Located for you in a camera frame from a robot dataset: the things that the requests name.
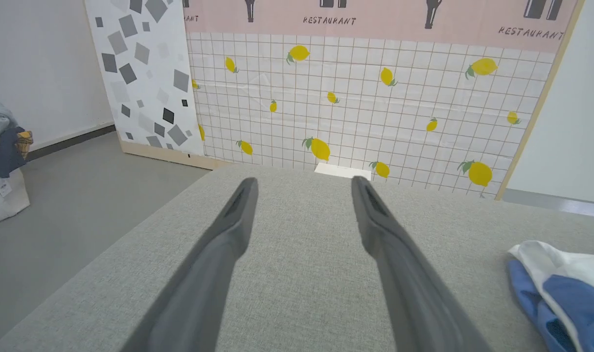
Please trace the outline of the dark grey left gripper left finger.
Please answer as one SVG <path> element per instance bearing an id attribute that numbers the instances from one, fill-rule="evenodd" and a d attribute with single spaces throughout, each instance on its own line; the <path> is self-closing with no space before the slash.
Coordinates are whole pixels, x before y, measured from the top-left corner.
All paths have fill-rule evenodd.
<path id="1" fill-rule="evenodd" d="M 258 182 L 248 177 L 151 304 L 123 352 L 213 352 L 237 261 L 248 249 Z"/>

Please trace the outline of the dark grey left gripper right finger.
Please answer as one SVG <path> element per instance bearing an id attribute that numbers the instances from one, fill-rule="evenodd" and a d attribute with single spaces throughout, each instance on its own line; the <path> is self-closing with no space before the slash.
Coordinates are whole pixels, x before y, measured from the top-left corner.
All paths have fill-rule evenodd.
<path id="1" fill-rule="evenodd" d="M 398 352 L 489 352 L 451 290 L 371 183 L 351 179 L 362 245 L 377 263 Z"/>

